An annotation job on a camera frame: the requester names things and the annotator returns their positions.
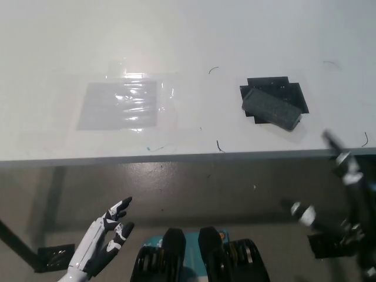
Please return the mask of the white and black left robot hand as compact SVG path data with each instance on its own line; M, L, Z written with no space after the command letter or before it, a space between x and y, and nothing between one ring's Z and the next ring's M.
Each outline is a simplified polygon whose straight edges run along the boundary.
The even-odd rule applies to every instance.
M122 224L131 197L116 203L91 223L60 281L90 281L119 253L135 224Z

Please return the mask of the dark right robot hand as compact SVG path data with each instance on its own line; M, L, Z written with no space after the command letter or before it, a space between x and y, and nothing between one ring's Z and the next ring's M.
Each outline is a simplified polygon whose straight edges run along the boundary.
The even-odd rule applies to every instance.
M357 258L361 281L375 281L375 189L357 158L330 131L323 139L335 155L335 170L343 185L348 215L341 224L319 214L313 205L283 199L281 206L314 233L308 237L317 259Z

